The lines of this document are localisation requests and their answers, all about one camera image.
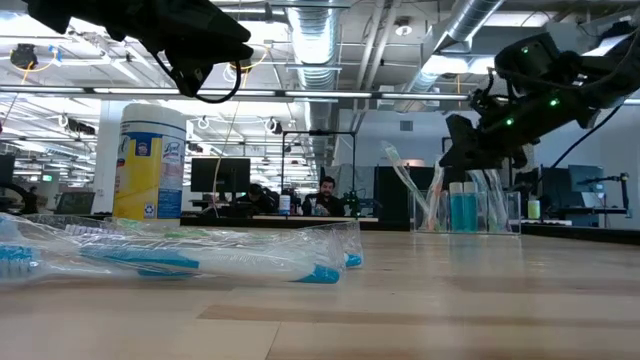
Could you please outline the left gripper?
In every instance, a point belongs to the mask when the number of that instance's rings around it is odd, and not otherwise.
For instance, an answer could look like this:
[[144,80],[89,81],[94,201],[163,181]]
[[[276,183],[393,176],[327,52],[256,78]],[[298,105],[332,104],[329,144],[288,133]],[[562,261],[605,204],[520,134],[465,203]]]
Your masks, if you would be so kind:
[[107,33],[163,51],[171,64],[231,62],[254,52],[244,43],[250,31],[210,0],[107,0]]

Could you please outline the person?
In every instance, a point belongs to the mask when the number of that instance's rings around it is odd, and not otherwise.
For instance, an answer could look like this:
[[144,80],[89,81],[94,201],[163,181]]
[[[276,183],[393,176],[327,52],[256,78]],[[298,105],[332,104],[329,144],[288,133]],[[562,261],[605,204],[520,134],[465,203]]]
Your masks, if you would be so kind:
[[321,179],[320,190],[308,194],[302,203],[305,216],[344,217],[345,209],[341,199],[333,195],[335,180],[330,176]]
[[251,184],[248,191],[237,201],[248,205],[254,214],[274,214],[277,212],[275,201],[258,184]]

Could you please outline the teal toothbrush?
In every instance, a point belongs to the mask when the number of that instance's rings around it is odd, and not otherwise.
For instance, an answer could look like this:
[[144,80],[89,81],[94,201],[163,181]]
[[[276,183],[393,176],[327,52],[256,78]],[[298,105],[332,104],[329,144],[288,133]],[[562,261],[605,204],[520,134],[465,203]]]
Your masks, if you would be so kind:
[[410,225],[409,230],[412,232],[424,232],[425,225],[425,213],[428,211],[427,192],[421,192],[414,182],[411,180],[406,167],[411,167],[410,164],[400,157],[397,148],[388,141],[381,142],[381,149],[383,154],[389,161],[389,166],[392,166],[402,182],[407,186],[411,195],[410,201]]

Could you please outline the white pillar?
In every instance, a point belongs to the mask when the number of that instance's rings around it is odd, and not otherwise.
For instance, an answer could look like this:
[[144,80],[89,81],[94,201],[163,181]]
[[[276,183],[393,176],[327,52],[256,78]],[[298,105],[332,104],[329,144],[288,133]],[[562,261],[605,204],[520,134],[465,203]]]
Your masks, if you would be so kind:
[[120,123],[126,101],[102,100],[96,145],[96,165],[93,182],[95,192],[93,213],[112,212]]

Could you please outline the black desk stand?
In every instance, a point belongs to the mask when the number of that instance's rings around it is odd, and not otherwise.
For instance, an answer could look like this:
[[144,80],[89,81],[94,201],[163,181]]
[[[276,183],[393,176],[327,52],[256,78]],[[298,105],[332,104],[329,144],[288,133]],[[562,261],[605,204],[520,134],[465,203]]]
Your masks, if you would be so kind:
[[629,196],[628,196],[628,188],[627,182],[629,179],[629,174],[626,172],[620,173],[619,175],[612,175],[607,177],[596,177],[596,178],[588,178],[586,180],[579,181],[579,185],[592,185],[600,182],[613,181],[618,182],[621,187],[621,197],[622,197],[622,209],[624,210],[624,214],[626,218],[632,217],[632,210],[630,209]]

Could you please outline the black aluminium table frame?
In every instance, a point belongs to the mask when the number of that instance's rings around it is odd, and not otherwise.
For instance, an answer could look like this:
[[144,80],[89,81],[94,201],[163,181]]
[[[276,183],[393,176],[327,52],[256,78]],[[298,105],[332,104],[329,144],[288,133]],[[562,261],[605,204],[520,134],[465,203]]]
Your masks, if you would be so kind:
[[[36,224],[53,225],[54,223],[76,222],[81,218],[92,219],[93,221],[104,221],[110,217],[99,215],[50,215],[50,214],[29,214],[13,215],[0,212],[0,222],[7,219],[28,220]],[[213,216],[186,216],[182,217],[178,223],[182,227],[195,228],[258,228],[258,229],[299,229],[334,223],[349,222],[307,222],[307,221],[273,221],[254,220],[252,218],[215,218]],[[565,238],[582,241],[592,241],[599,243],[612,243],[622,245],[640,246],[640,230],[629,229],[603,229],[592,227],[576,227],[545,223],[521,222],[520,234],[533,235],[539,237]]]

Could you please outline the silver ceiling duct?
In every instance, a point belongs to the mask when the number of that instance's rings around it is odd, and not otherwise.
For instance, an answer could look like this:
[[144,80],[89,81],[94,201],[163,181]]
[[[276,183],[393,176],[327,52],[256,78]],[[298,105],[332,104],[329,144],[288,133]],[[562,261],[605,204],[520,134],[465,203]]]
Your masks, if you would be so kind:
[[403,92],[425,93],[444,73],[438,66],[450,61],[439,52],[453,45],[462,45],[463,51],[471,48],[473,37],[486,21],[500,8],[505,0],[456,0],[450,16],[431,25],[421,44],[422,64],[413,78],[403,87]]
[[329,91],[335,88],[340,11],[316,6],[286,9],[291,25],[292,48],[297,64],[299,86],[308,91]]

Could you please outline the long ceiling light strip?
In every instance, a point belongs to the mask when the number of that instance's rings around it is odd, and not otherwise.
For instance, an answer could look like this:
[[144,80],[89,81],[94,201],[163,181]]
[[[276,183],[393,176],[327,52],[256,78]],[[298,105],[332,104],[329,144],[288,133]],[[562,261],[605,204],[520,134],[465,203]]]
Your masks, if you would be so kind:
[[[198,97],[187,97],[175,88],[143,88],[143,87],[73,87],[73,86],[37,86],[0,84],[0,93],[15,93],[38,97],[79,97],[117,100],[162,99],[162,100],[198,100]],[[371,91],[319,91],[319,90],[282,90],[282,89],[229,89],[205,88],[198,92],[204,100],[212,101],[266,101],[302,100],[370,100],[370,101],[439,101],[467,102],[470,94],[455,93],[402,93]]]

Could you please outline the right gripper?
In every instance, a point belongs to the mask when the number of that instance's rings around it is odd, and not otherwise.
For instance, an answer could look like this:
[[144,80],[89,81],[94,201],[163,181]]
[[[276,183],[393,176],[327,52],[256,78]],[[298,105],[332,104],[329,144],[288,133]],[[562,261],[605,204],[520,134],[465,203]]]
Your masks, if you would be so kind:
[[446,118],[452,145],[439,160],[441,167],[496,169],[509,158],[514,168],[523,168],[529,163],[526,146],[572,121],[591,128],[598,109],[572,92],[551,90],[506,103],[492,99],[480,114],[477,130],[466,117]]

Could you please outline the green toothbrush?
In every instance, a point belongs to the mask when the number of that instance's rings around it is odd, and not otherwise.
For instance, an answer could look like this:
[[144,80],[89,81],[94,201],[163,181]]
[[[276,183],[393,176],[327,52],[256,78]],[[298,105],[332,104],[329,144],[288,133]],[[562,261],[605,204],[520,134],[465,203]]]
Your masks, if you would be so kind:
[[138,221],[126,218],[110,217],[107,222],[115,230],[137,235],[157,235],[169,239],[199,239],[208,238],[210,234],[206,230],[191,227],[182,227],[173,221]]

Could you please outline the teal mouthwash bottle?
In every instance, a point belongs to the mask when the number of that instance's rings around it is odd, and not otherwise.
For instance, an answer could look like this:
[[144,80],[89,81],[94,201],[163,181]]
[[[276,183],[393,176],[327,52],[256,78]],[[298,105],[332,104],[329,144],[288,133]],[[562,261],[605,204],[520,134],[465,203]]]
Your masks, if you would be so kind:
[[451,182],[449,184],[450,222],[452,232],[464,230],[464,199],[463,183]]
[[477,191],[473,182],[463,183],[463,214],[464,229],[466,232],[476,232],[478,230],[478,209]]

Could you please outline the black frame rig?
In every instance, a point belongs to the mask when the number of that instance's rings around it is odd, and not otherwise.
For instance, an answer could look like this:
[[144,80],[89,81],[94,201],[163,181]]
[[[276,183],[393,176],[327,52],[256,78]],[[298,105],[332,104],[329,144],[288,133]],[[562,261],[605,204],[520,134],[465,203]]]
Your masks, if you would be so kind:
[[328,137],[332,135],[347,135],[352,139],[352,160],[351,160],[351,168],[352,168],[352,184],[351,190],[356,190],[355,180],[356,180],[356,137],[357,133],[354,131],[333,131],[333,130],[322,130],[322,129],[312,129],[307,131],[300,130],[284,130],[281,134],[281,172],[284,172],[284,159],[287,153],[286,148],[289,147],[289,143],[286,141],[286,137],[289,134],[294,134],[296,137],[300,135],[307,135],[308,137]]

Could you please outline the black computer monitor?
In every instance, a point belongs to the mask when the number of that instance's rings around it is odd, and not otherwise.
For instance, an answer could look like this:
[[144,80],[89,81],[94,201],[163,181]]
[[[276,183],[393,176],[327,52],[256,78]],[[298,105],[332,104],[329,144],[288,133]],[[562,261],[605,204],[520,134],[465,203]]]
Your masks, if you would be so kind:
[[192,192],[238,193],[249,189],[251,161],[248,158],[193,158]]

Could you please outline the black partition panels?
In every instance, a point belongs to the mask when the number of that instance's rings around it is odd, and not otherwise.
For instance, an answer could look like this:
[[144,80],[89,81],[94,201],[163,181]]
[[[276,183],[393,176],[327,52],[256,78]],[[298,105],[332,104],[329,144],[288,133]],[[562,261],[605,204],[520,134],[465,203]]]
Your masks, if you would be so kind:
[[[435,174],[433,167],[406,167],[411,180],[425,193]],[[389,226],[409,228],[411,195],[392,166],[376,166],[374,199],[378,202],[375,216]]]

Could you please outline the clear acrylic organizer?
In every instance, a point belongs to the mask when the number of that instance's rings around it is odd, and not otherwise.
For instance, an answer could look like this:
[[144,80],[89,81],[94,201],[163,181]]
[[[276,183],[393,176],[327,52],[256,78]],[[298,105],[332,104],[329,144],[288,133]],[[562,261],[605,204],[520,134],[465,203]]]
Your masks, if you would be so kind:
[[449,201],[449,192],[444,190],[444,197],[441,201],[441,209],[446,212],[446,230],[444,232],[430,232],[427,229],[423,233],[436,233],[436,234],[480,234],[480,235],[518,235],[520,233],[520,225],[521,225],[521,199],[520,194],[517,192],[512,193],[504,193],[506,198],[506,209],[508,213],[508,221],[510,225],[510,231],[507,233],[494,233],[494,232],[479,232],[478,230],[474,233],[466,232],[465,229],[462,232],[452,232],[451,231],[451,222],[450,222],[450,201]]

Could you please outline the wooden desk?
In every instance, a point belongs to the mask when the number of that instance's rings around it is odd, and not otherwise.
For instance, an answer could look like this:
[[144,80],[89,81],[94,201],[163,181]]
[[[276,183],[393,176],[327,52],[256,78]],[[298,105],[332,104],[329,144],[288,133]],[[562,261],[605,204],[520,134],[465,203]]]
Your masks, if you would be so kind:
[[326,217],[326,216],[281,216],[281,215],[256,215],[254,220],[273,220],[273,221],[307,221],[307,222],[350,222],[358,221],[365,223],[378,223],[378,218],[369,217]]

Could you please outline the yellow disinfecting wipes canister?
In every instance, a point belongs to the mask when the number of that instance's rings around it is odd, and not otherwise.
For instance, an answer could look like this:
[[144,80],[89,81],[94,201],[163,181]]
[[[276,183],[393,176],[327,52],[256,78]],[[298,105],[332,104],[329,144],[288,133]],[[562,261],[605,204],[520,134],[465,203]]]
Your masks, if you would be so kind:
[[139,103],[124,107],[114,217],[168,226],[180,224],[186,135],[186,117],[179,111]]

